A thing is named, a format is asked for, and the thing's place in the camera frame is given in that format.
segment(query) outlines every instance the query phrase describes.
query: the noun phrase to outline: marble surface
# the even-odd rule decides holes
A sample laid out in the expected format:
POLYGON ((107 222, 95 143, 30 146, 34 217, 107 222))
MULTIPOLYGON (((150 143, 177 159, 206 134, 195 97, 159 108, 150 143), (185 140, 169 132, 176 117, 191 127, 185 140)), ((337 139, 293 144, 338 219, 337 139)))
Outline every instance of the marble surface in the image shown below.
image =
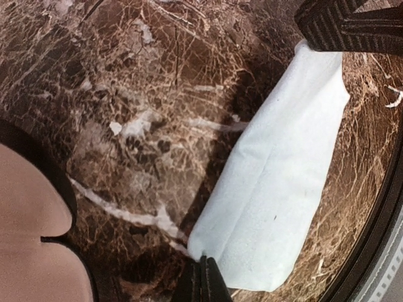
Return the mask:
MULTIPOLYGON (((232 146, 302 38, 301 2, 0 1, 0 117, 71 178, 79 218, 67 238, 101 301, 169 301, 232 146)), ((382 184, 403 104, 385 105, 402 72, 397 57, 344 55, 351 101, 294 273, 271 294, 232 291, 234 301, 319 299, 382 184)))

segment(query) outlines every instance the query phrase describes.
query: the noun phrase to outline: folded white napkin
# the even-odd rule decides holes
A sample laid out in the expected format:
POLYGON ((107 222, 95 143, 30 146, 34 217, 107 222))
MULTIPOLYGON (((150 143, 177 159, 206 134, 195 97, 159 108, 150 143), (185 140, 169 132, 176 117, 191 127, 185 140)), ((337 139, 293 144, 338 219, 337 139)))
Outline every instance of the folded white napkin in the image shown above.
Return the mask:
POLYGON ((349 100, 341 62, 300 42, 228 158, 188 251, 214 257, 229 288, 274 291, 293 270, 349 100))

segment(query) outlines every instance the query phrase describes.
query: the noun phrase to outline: marble tabletop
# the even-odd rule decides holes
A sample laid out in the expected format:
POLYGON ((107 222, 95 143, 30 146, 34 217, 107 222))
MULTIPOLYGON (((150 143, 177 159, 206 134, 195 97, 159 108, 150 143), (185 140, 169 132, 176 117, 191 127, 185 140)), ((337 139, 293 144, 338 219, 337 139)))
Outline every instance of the marble tabletop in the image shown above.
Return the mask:
MULTIPOLYGON (((68 173, 79 216, 67 239, 101 301, 169 301, 232 146, 302 39, 301 2, 0 2, 0 117, 68 173)), ((394 147, 403 104, 386 105, 403 94, 403 60, 343 63, 351 101, 295 270, 274 293, 232 290, 234 301, 317 301, 363 228, 394 147)))

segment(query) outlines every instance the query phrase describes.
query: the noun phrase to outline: black rim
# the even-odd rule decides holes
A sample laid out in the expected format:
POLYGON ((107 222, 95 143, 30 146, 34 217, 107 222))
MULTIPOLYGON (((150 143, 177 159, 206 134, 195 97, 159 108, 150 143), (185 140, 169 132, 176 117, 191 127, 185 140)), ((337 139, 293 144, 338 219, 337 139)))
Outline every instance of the black rim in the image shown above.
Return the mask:
POLYGON ((320 302, 350 301, 364 286, 379 260, 402 209, 403 116, 394 152, 377 200, 363 231, 339 274, 320 302))

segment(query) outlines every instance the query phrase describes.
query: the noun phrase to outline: white napkin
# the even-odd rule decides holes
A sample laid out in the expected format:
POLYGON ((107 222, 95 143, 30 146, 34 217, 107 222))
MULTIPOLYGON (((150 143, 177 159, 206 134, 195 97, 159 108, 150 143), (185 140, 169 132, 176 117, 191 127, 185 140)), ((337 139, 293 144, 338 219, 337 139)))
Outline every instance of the white napkin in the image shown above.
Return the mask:
POLYGON ((321 200, 349 94, 342 53, 305 41, 236 143, 188 241, 229 288, 274 291, 291 274, 321 200))

